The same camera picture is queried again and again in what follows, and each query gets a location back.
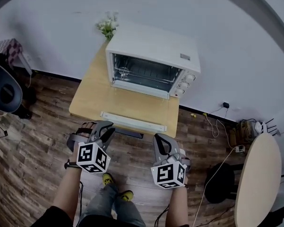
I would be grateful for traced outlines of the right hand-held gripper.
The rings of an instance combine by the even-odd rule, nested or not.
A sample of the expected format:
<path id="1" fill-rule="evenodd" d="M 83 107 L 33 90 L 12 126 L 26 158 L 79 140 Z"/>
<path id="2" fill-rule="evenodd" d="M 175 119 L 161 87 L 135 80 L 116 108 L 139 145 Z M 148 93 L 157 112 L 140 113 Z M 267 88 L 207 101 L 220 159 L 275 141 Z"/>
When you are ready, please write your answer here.
<path id="1" fill-rule="evenodd" d="M 151 168 L 151 173 L 155 185 L 172 189 L 185 186 L 185 174 L 188 170 L 188 158 L 185 154 L 179 153 L 177 141 L 165 134 L 156 133 L 153 137 L 155 166 Z"/>

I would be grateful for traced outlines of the person's left hand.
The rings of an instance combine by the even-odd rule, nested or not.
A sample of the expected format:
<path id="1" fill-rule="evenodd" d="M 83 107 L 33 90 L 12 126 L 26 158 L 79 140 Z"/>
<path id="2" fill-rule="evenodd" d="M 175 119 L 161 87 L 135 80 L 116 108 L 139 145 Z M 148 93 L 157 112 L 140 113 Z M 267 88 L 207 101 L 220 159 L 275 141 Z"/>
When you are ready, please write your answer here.
<path id="1" fill-rule="evenodd" d="M 96 122 L 92 121 L 83 123 L 76 131 L 75 141 L 87 143 L 96 124 Z"/>

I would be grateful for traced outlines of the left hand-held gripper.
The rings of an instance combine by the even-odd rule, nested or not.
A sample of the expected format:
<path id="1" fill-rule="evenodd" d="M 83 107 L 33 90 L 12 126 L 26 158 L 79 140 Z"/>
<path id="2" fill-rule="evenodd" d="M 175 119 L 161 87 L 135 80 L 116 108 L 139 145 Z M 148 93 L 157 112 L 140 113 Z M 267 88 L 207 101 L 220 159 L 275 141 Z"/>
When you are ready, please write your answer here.
<path id="1" fill-rule="evenodd" d="M 93 123 L 95 127 L 92 129 L 92 133 L 101 133 L 103 129 L 107 130 L 100 137 L 91 134 L 87 143 L 78 142 L 76 164 L 89 173 L 105 173 L 111 161 L 106 150 L 114 137 L 115 128 L 112 127 L 113 122 L 111 121 L 97 120 Z"/>

